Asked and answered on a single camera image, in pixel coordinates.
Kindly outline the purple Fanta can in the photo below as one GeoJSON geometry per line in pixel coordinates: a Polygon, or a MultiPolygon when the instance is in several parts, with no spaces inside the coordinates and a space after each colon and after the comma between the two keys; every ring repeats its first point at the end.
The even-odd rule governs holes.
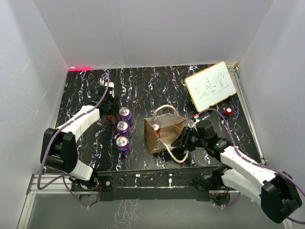
{"type": "Polygon", "coordinates": [[[128,107],[122,107],[119,110],[119,116],[122,121],[126,121],[129,124],[129,126],[132,126],[133,124],[132,112],[128,107]]]}
{"type": "Polygon", "coordinates": [[[130,126],[126,121],[120,121],[117,124],[117,131],[119,136],[124,136],[128,139],[130,139],[132,136],[130,126]]]}
{"type": "Polygon", "coordinates": [[[116,146],[119,154],[121,155],[129,155],[131,152],[131,145],[129,139],[125,136],[119,136],[116,139],[116,146]]]}

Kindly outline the red cola can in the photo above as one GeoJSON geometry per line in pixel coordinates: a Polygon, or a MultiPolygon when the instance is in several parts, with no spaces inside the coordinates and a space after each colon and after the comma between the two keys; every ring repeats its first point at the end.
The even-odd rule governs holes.
{"type": "Polygon", "coordinates": [[[106,114],[105,118],[110,125],[116,125],[120,121],[118,114],[106,114]]]}
{"type": "Polygon", "coordinates": [[[160,131],[161,131],[160,125],[158,123],[153,123],[152,126],[153,126],[156,134],[160,135],[160,131]]]}

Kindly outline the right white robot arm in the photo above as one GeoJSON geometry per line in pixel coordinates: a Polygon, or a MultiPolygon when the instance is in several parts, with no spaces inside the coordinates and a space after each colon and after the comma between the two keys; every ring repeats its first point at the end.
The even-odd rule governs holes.
{"type": "Polygon", "coordinates": [[[257,203],[275,223],[282,223],[302,206],[297,188],[287,173],[257,164],[232,142],[220,138],[207,120],[197,122],[192,128],[185,126],[171,146],[188,151],[204,148],[209,156],[222,163],[213,171],[213,185],[217,189],[229,187],[239,191],[257,203]]]}

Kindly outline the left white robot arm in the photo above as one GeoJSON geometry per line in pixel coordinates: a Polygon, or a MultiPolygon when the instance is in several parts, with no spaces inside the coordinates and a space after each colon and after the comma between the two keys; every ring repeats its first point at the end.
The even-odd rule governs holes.
{"type": "Polygon", "coordinates": [[[70,180],[87,190],[98,186],[98,178],[92,167],[78,159],[76,143],[82,134],[103,116],[118,117],[119,96],[114,93],[114,83],[98,87],[98,93],[66,123],[48,128],[43,135],[40,162],[70,175],[70,180]]]}

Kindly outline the burlap canvas bag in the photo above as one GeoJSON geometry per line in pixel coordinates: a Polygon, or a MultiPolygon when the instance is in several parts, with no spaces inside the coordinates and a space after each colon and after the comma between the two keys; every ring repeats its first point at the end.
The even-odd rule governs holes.
{"type": "Polygon", "coordinates": [[[189,155],[189,151],[186,151],[184,158],[179,160],[177,159],[172,150],[171,143],[176,140],[179,135],[182,133],[183,124],[186,121],[186,118],[181,117],[176,108],[171,105],[165,104],[158,107],[154,112],[151,118],[144,118],[144,135],[150,150],[150,154],[159,153],[162,151],[167,151],[171,158],[176,163],[184,163],[189,155]],[[173,111],[172,114],[167,113],[163,115],[157,115],[157,113],[164,108],[169,108],[173,111]],[[158,123],[160,125],[161,131],[160,135],[157,135],[152,124],[158,123]]]}

